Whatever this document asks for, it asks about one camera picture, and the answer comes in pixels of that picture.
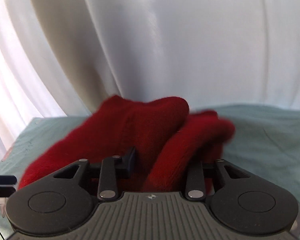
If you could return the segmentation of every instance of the gray ribbed panel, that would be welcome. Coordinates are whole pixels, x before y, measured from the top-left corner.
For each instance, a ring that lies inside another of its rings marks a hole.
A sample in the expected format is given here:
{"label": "gray ribbed panel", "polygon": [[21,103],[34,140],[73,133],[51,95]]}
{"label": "gray ribbed panel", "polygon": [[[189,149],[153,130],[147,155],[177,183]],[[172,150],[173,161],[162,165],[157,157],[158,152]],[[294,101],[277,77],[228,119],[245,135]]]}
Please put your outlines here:
{"label": "gray ribbed panel", "polygon": [[15,233],[10,240],[296,240],[288,232],[276,236],[243,236],[221,226],[204,204],[179,193],[125,193],[102,203],[80,228],[62,236],[32,237]]}

